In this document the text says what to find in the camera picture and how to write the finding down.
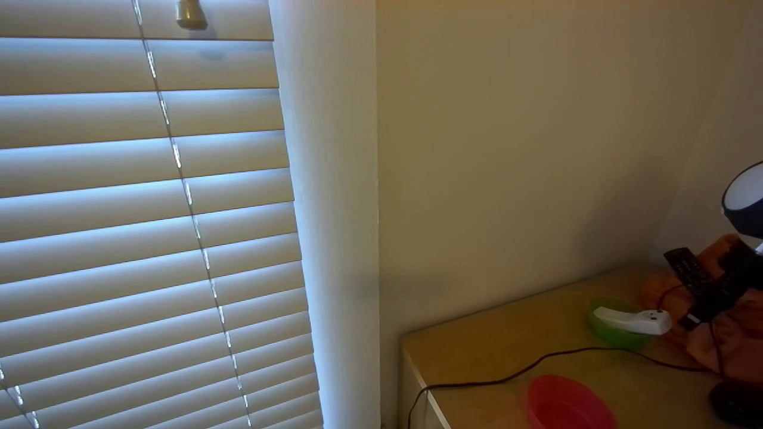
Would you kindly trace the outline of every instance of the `pink plastic lid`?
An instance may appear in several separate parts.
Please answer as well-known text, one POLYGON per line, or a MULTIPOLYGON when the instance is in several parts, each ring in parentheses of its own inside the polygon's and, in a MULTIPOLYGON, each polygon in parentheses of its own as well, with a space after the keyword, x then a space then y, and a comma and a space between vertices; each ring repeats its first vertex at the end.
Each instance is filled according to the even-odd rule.
POLYGON ((528 387, 528 417, 534 429, 615 429, 608 404, 588 385, 566 376, 537 376, 528 387))

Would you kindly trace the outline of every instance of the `window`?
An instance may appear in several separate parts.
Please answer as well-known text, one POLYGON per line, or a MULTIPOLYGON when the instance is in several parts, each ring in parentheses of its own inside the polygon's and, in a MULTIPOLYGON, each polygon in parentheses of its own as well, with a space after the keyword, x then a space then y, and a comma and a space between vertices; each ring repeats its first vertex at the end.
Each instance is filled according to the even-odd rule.
POLYGON ((319 427, 268 0, 0 0, 0 427, 319 427))

